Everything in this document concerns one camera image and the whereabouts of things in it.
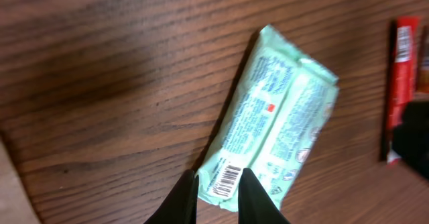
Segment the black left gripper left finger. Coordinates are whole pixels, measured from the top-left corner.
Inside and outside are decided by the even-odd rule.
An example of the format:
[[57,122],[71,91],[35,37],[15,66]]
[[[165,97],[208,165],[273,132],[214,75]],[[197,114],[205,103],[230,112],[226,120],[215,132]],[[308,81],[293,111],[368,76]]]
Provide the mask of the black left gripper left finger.
[[199,177],[186,170],[144,224],[196,224]]

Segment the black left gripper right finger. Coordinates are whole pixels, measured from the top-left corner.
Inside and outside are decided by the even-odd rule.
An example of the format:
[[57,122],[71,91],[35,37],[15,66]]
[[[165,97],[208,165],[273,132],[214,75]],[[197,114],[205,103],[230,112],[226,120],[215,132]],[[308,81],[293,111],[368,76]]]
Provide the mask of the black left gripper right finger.
[[240,178],[238,209],[238,224],[290,224],[250,168],[244,168]]

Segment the red snack stick packet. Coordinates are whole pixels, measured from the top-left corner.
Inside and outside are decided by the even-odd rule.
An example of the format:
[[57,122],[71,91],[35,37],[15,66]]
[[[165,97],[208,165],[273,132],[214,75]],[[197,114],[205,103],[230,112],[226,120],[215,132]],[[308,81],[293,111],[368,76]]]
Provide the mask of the red snack stick packet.
[[394,164],[400,156],[393,150],[393,130],[402,123],[406,105],[413,99],[416,84],[416,31],[420,18],[402,16],[390,27],[387,111],[385,122],[386,162]]

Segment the orange Kleenex tissue box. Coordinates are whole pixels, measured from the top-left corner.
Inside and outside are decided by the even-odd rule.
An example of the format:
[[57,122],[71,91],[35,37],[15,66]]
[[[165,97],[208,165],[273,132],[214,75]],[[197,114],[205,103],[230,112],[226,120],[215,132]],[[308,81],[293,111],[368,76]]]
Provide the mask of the orange Kleenex tissue box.
[[422,39],[418,52],[416,90],[428,93],[428,26],[423,27]]

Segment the teal Kleenex tissue pack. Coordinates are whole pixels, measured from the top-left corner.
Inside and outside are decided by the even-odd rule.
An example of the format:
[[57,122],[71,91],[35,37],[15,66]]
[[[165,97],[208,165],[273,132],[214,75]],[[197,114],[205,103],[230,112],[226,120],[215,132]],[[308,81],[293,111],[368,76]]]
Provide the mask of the teal Kleenex tissue pack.
[[280,206],[330,118],[337,81],[274,27],[260,30],[198,169],[199,198],[237,211],[239,180],[249,168]]

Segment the brown snack pouch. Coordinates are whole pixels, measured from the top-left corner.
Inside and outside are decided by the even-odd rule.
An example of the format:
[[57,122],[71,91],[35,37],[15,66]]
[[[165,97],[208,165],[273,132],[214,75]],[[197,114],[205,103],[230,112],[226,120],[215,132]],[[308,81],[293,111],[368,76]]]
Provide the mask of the brown snack pouch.
[[1,142],[1,224],[40,224],[3,142]]

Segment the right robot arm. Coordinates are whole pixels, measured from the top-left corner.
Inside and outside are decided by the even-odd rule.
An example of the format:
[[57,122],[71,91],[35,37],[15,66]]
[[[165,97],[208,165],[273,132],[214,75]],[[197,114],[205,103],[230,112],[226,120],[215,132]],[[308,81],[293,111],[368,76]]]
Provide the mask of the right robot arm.
[[408,103],[401,121],[393,129],[392,149],[411,169],[428,180],[428,101]]

